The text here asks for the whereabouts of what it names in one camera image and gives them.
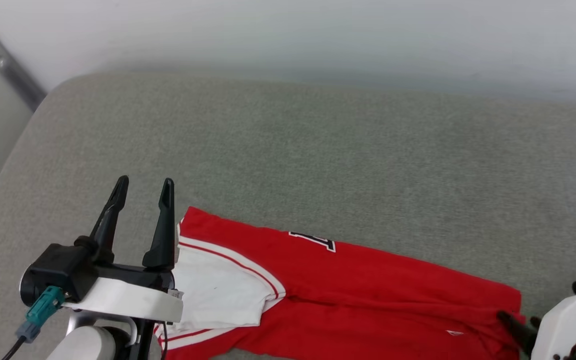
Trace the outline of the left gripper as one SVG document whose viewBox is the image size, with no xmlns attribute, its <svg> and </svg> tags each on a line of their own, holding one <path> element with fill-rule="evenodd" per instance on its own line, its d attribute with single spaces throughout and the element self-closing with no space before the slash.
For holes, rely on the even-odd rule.
<svg viewBox="0 0 576 360">
<path fill-rule="evenodd" d="M 131 285 L 167 292 L 175 288 L 171 270 L 175 264 L 176 221 L 175 185 L 171 178 L 165 178 L 158 199 L 158 220 L 151 246 L 142 258 L 142 266 L 112 264 L 115 230 L 119 213 L 123 210 L 130 178 L 118 178 L 110 197 L 103 206 L 90 235 L 80 235 L 75 246 L 82 246 L 90 253 L 94 267 L 100 278 L 120 280 Z"/>
</svg>

